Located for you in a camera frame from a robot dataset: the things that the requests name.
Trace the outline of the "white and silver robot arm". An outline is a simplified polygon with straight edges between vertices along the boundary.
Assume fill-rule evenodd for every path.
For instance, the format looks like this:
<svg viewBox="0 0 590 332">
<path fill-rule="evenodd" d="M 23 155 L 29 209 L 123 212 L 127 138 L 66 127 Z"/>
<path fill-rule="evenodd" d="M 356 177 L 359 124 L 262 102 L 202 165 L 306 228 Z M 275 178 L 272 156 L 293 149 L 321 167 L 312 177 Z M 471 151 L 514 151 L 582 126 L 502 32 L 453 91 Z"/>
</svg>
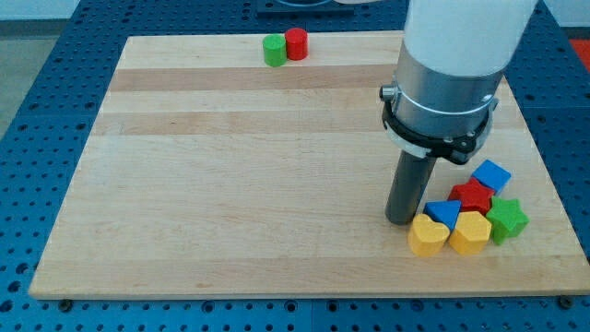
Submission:
<svg viewBox="0 0 590 332">
<path fill-rule="evenodd" d="M 383 127 L 406 153 L 467 163 L 492 127 L 495 93 L 533 0 L 411 0 Z"/>
</svg>

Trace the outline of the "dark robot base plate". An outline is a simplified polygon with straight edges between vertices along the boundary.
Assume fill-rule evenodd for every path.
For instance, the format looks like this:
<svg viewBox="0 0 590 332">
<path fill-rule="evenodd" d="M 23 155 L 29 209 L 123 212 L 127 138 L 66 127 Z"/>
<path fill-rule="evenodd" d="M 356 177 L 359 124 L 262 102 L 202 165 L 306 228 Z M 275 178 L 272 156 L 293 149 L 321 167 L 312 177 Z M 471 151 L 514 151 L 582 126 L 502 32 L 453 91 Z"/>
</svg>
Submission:
<svg viewBox="0 0 590 332">
<path fill-rule="evenodd" d="M 256 15 L 262 17 L 313 15 L 353 15 L 353 5 L 339 4 L 333 0 L 254 0 Z"/>
</svg>

